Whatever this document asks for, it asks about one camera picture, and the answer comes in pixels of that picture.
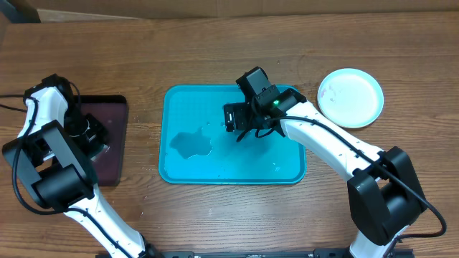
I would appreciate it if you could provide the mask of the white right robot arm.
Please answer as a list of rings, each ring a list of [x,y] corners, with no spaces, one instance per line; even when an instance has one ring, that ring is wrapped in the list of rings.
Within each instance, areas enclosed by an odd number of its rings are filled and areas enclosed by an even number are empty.
[[[315,153],[346,182],[351,218],[359,230],[350,257],[388,257],[402,233],[426,210],[410,157],[365,143],[333,124],[306,97],[276,86],[224,105],[227,131],[277,132]]]

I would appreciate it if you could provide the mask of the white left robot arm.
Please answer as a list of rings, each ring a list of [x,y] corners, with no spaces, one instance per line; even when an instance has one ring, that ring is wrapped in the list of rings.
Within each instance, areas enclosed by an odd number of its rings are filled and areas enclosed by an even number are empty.
[[[53,74],[21,97],[24,127],[2,148],[18,202],[34,214],[75,220],[110,257],[155,257],[154,248],[100,191],[91,159],[108,145],[108,132],[91,114],[81,113],[75,84]]]

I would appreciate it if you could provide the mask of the light blue plate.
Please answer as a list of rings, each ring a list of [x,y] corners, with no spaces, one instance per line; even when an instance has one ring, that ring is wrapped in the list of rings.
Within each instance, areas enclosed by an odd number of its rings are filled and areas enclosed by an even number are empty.
[[[384,108],[384,93],[365,71],[343,68],[326,75],[317,93],[321,112],[344,128],[363,128],[373,123]]]

